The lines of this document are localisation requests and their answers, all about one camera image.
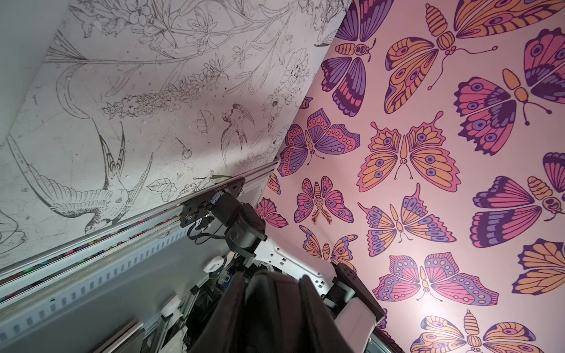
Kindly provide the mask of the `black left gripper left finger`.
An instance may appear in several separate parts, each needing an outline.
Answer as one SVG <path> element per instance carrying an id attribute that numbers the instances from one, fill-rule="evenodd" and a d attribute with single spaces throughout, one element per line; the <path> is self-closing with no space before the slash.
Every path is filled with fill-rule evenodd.
<path id="1" fill-rule="evenodd" d="M 209 322 L 189 352 L 243 352 L 246 282 L 236 273 Z"/>

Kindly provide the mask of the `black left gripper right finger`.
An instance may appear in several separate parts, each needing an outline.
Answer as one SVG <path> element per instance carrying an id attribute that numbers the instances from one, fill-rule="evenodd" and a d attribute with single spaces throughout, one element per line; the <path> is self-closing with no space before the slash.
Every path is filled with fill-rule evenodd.
<path id="1" fill-rule="evenodd" d="M 301 352 L 352 352 L 308 276 L 298 283 L 303 313 Z"/>

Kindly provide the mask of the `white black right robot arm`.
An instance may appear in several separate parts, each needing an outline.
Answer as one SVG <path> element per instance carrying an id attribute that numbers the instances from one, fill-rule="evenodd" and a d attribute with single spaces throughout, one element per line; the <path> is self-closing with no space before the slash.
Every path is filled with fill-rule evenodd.
<path id="1" fill-rule="evenodd" d="M 193 352 L 363 352 L 384 310 L 355 271 L 268 235 L 255 209 L 238 200 L 244 180 L 189 197 L 180 223 L 193 231 L 212 215 L 228 247 L 265 269 L 236 273 Z"/>

